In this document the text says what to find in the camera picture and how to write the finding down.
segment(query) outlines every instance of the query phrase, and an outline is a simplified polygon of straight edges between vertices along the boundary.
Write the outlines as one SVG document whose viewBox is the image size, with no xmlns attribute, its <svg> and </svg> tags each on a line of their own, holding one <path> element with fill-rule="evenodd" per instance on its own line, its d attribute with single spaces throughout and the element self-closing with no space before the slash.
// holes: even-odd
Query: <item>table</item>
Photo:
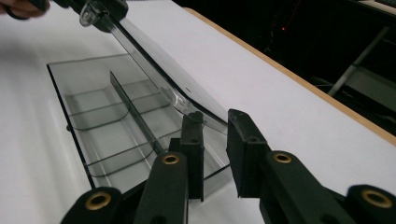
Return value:
<svg viewBox="0 0 396 224">
<path fill-rule="evenodd" d="M 249 113 L 273 150 L 298 156 L 324 186 L 345 194 L 365 183 L 396 194 L 393 136 L 172 1 L 129 6 L 127 19 L 146 38 L 137 40 L 159 65 L 176 65 L 224 110 Z M 39 20 L 1 17 L 1 223 L 57 223 L 90 188 L 46 64 L 122 53 L 112 35 L 81 27 L 54 4 Z M 190 222 L 262 223 L 257 200 L 236 198 L 230 171 L 219 179 L 224 188 L 191 203 Z"/>
</svg>

